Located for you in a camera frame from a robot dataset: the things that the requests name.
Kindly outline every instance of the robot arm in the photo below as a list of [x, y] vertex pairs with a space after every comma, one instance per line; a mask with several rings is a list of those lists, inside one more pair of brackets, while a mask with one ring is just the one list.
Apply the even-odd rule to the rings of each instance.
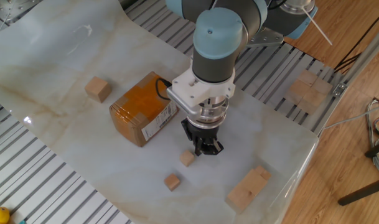
[[267, 20], [265, 0], [166, 0], [176, 14], [196, 22], [190, 68], [167, 89], [187, 113], [181, 123], [196, 155], [217, 155], [219, 126], [235, 85], [235, 60]]

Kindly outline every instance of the small wooden cube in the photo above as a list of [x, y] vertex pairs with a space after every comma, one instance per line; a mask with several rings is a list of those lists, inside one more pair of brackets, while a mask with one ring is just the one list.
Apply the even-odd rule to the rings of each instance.
[[300, 76], [297, 79], [311, 87], [312, 84], [314, 84], [314, 82], [317, 80], [317, 78], [317, 75], [313, 74], [308, 70], [304, 70], [301, 72]]
[[179, 160], [183, 165], [188, 167], [189, 165], [191, 165], [191, 163], [194, 162], [195, 155], [191, 153], [189, 150], [185, 150], [185, 152], [182, 153], [181, 156], [179, 156]]
[[102, 103], [112, 92], [109, 83], [98, 77], [92, 78], [84, 89], [88, 97], [99, 103]]
[[225, 202], [238, 214], [242, 213], [256, 197], [240, 183], [228, 194]]
[[303, 81], [296, 80], [290, 86], [290, 89], [286, 92], [284, 98], [295, 105], [298, 105], [309, 89], [310, 86], [305, 84]]
[[326, 95], [319, 93], [311, 88], [308, 93], [302, 98], [298, 107], [308, 114], [314, 114], [319, 105], [325, 100]]
[[332, 85], [328, 83], [327, 81], [318, 78], [315, 83], [311, 86], [311, 88], [315, 89], [319, 93], [322, 93], [323, 95], [329, 94], [329, 92], [332, 89]]
[[164, 179], [164, 184], [170, 189], [170, 191], [175, 190], [180, 183], [180, 180], [175, 174], [170, 174], [170, 176]]
[[255, 171], [259, 175], [261, 175], [265, 180], [269, 180], [269, 178], [271, 178], [271, 174], [262, 166], [258, 166], [257, 168], [255, 168]]

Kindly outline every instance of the rectangular wooden block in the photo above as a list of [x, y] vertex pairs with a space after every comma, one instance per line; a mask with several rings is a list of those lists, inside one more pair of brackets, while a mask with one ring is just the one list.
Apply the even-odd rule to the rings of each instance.
[[332, 87], [333, 86], [330, 83], [328, 83], [327, 81], [325, 81], [321, 78], [318, 78], [315, 81], [315, 83], [311, 86], [311, 88], [315, 89], [316, 91], [318, 91], [319, 93], [321, 93], [323, 95], [329, 94]]
[[188, 167], [191, 163], [194, 162], [195, 155], [191, 153], [189, 150], [185, 150], [185, 152], [179, 156], [179, 160], [183, 165]]
[[308, 70], [304, 70], [301, 72], [300, 76], [297, 79], [311, 87], [312, 84], [314, 84], [314, 82], [317, 80], [317, 78], [317, 75], [313, 74]]
[[270, 177], [271, 174], [261, 166], [250, 170], [228, 194], [225, 202], [237, 213], [242, 213], [265, 187]]
[[254, 195], [257, 195], [265, 187], [267, 180], [252, 169], [246, 177], [241, 180], [240, 184]]
[[109, 83], [98, 77], [92, 78], [84, 87], [84, 90], [87, 92], [88, 97], [99, 103], [102, 103], [112, 92]]
[[284, 98], [295, 105], [298, 105], [309, 89], [310, 86], [305, 84], [303, 81], [296, 80], [290, 86], [290, 89], [286, 92]]
[[175, 190], [180, 183], [180, 180], [175, 174], [170, 174], [170, 176], [164, 179], [164, 184], [170, 189], [170, 191]]
[[256, 197], [240, 183], [228, 194], [225, 202], [238, 214], [242, 213]]
[[308, 93], [302, 98], [298, 107], [308, 114], [314, 114], [319, 105], [325, 100], [326, 95], [319, 93], [311, 88]]
[[255, 168], [255, 171], [259, 173], [259, 175], [261, 175], [265, 180], [269, 180], [269, 178], [271, 178], [271, 174], [262, 166]]

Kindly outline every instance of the metal grate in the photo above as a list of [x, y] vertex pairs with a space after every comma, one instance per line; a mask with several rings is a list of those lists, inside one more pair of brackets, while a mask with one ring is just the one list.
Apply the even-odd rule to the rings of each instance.
[[0, 206], [11, 223], [131, 223], [1, 105]]

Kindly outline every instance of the wooden floor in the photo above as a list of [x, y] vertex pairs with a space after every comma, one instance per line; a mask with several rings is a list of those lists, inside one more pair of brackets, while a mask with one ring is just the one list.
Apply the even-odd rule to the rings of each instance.
[[[379, 98], [379, 54], [349, 87], [328, 125], [362, 114], [373, 97]], [[379, 223], [379, 193], [345, 207], [337, 203], [379, 179], [363, 155], [369, 147], [365, 118], [326, 129], [283, 224]]]
[[[316, 5], [319, 10], [315, 21], [333, 46], [313, 24], [299, 39], [285, 41], [334, 68], [379, 16], [379, 0], [316, 0]], [[352, 55], [365, 50], [378, 31], [379, 22]]]

